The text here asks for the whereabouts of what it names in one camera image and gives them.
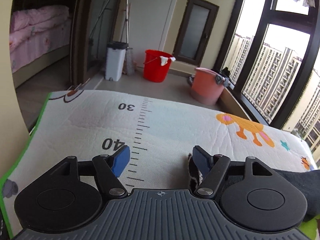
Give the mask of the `cartoon play mat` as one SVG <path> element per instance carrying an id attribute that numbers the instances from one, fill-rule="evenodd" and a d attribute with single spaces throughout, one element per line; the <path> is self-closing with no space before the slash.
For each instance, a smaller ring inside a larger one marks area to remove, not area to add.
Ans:
<path id="1" fill-rule="evenodd" d="M 24 150 L 1 178 L 1 238 L 20 232 L 14 201 L 36 178 L 69 155 L 91 160 L 123 145 L 131 151 L 120 176 L 127 190 L 187 187 L 187 156 L 196 145 L 234 161 L 255 156 L 278 170 L 317 167 L 303 139 L 229 113 L 111 91 L 53 92 Z"/>

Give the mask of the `grey rag on pink bucket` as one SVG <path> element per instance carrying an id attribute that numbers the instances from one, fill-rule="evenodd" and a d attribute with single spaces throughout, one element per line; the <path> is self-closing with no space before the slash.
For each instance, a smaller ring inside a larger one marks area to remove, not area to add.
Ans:
<path id="1" fill-rule="evenodd" d="M 215 82 L 217 85 L 223 85 L 224 87 L 229 86 L 229 78 L 227 76 L 217 74 L 215 77 Z"/>

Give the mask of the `black knit garment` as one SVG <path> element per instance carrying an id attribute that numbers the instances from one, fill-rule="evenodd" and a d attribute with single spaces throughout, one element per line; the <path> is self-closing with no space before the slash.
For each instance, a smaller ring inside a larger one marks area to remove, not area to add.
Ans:
<path id="1" fill-rule="evenodd" d="M 192 193 L 203 180 L 188 154 Z M 319 217 L 319 171 L 274 170 L 261 160 L 231 161 L 225 183 L 213 199 L 234 222 L 254 230 L 277 231 Z"/>

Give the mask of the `pink plastic bucket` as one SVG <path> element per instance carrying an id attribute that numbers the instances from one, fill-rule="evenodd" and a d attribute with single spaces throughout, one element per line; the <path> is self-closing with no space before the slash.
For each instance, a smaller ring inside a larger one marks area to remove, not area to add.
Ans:
<path id="1" fill-rule="evenodd" d="M 190 94 L 204 105 L 214 105 L 225 87 L 215 82 L 216 72 L 207 68 L 196 68 Z"/>

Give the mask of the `white mop bucket bin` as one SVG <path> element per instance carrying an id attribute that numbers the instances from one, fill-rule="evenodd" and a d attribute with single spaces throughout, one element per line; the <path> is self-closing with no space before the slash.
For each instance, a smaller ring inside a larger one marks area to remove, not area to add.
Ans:
<path id="1" fill-rule="evenodd" d="M 105 80 L 119 81 L 123 71 L 127 43 L 112 41 L 107 44 Z"/>

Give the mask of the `white rag on bucket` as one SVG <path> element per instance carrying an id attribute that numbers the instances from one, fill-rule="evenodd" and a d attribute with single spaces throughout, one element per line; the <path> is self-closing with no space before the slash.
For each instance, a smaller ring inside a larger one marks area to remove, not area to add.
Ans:
<path id="1" fill-rule="evenodd" d="M 164 56 L 160 56 L 160 61 L 161 61 L 161 66 L 165 66 L 166 64 L 171 64 L 172 62 L 176 61 L 175 57 L 164 57 Z"/>

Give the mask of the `red plastic bucket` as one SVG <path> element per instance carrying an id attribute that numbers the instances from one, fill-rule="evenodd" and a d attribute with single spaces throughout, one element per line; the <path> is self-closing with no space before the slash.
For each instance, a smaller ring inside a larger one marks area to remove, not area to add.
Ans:
<path id="1" fill-rule="evenodd" d="M 144 79 L 156 83 L 165 80 L 171 64 L 168 63 L 165 66 L 161 66 L 160 56 L 173 57 L 171 54 L 159 50 L 148 49 L 145 51 Z"/>

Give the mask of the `pink bedding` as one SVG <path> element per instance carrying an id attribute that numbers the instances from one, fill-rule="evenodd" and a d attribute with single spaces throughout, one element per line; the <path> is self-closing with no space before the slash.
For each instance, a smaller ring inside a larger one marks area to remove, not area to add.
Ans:
<path id="1" fill-rule="evenodd" d="M 12 13 L 9 49 L 13 73 L 42 55 L 69 45 L 71 17 L 65 5 Z"/>

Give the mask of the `dark framed small window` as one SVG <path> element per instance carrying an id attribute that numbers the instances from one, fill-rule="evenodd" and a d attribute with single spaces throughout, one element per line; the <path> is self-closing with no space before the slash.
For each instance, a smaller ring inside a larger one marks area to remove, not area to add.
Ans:
<path id="1" fill-rule="evenodd" d="M 177 61 L 200 65 L 218 11 L 218 5 L 205 0 L 187 1 L 173 50 Z"/>

